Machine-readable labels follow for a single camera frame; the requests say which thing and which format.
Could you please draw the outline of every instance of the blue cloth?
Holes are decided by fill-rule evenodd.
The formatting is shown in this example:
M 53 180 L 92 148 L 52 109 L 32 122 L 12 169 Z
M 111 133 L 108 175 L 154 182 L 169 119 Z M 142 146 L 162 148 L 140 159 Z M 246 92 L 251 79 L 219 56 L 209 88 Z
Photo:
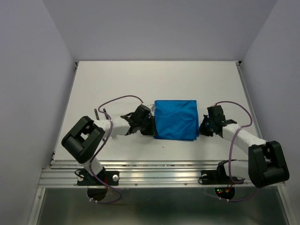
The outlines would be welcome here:
M 199 129 L 195 100 L 156 100 L 156 139 L 196 140 Z

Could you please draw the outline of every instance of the white table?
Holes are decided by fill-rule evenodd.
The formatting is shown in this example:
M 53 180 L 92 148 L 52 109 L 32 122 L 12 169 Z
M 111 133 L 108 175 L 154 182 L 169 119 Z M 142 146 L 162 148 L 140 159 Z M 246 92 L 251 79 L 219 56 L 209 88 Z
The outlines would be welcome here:
M 74 161 L 61 140 L 82 117 L 96 119 L 94 109 L 110 99 L 137 95 L 146 103 L 157 99 L 197 100 L 199 124 L 207 107 L 231 100 L 249 109 L 236 63 L 213 61 L 81 61 L 75 75 L 52 165 Z M 139 101 L 125 98 L 105 106 L 114 118 L 136 109 Z M 227 119 L 248 124 L 247 114 L 232 104 L 222 104 Z M 257 135 L 254 125 L 247 131 Z M 200 136 L 196 141 L 156 140 L 136 133 L 110 139 L 97 156 L 100 161 L 226 160 L 230 143 L 219 136 Z M 247 155 L 234 148 L 234 159 Z

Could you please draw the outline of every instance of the blue towel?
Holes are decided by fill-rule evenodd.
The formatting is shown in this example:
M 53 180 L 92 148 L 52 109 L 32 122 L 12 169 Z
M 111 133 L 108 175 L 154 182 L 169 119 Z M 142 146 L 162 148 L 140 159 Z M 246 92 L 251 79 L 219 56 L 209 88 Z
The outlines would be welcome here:
M 199 129 L 195 100 L 156 100 L 156 139 L 196 140 Z

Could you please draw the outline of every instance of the white cylinder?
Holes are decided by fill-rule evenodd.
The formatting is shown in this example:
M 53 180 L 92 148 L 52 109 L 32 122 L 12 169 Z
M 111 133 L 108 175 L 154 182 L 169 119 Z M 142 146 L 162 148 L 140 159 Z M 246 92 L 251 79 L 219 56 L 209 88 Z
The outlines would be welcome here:
M 81 165 L 85 168 L 85 170 L 87 172 L 89 172 L 90 175 L 93 176 L 93 174 L 90 171 L 90 164 L 92 167 L 93 172 L 97 175 L 98 173 L 100 173 L 103 170 L 103 166 L 101 165 L 101 163 L 99 163 L 99 161 L 94 158 L 93 161 L 90 163 L 90 159 L 88 161 L 86 161 L 85 163 L 82 163 Z

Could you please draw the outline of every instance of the gray wall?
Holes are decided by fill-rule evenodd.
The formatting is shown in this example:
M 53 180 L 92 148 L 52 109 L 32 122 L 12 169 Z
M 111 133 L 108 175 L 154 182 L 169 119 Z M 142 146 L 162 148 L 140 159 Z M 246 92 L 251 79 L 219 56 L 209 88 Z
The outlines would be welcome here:
M 262 134 L 282 144 L 287 189 L 300 221 L 300 1 L 279 0 L 249 49 L 242 70 Z
M 74 62 L 41 0 L 2 0 L 0 31 L 0 224 L 27 224 Z
M 276 0 L 44 0 L 75 60 L 242 60 Z

